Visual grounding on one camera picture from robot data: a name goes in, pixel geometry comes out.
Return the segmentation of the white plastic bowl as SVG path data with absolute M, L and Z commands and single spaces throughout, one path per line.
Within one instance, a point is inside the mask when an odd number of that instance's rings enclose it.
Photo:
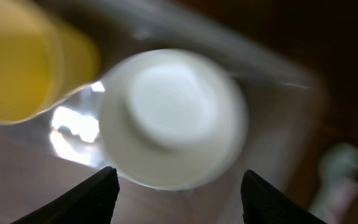
M 103 156 L 145 187 L 185 190 L 217 179 L 246 141 L 249 114 L 227 70 L 180 49 L 135 54 L 106 74 Z

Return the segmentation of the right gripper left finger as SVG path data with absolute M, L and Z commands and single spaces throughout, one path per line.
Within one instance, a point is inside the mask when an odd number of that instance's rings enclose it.
M 117 170 L 105 167 L 15 224 L 109 224 L 120 191 Z

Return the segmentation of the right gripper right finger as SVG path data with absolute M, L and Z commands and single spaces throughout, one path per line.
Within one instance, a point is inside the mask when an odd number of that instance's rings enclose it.
M 241 199 L 245 224 L 325 224 L 252 170 L 244 172 Z

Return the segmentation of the yellow plastic cup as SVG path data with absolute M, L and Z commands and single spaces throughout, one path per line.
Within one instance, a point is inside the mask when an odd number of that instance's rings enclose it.
M 0 124 L 32 119 L 98 79 L 96 44 L 33 1 L 0 0 Z

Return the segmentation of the mint green plastic spoon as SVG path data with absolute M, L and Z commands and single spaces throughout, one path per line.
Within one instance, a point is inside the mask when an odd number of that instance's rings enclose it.
M 358 148 L 348 143 L 332 146 L 319 161 L 318 174 L 320 184 L 309 212 L 318 217 L 322 204 L 330 190 L 345 180 L 356 181 L 358 174 Z

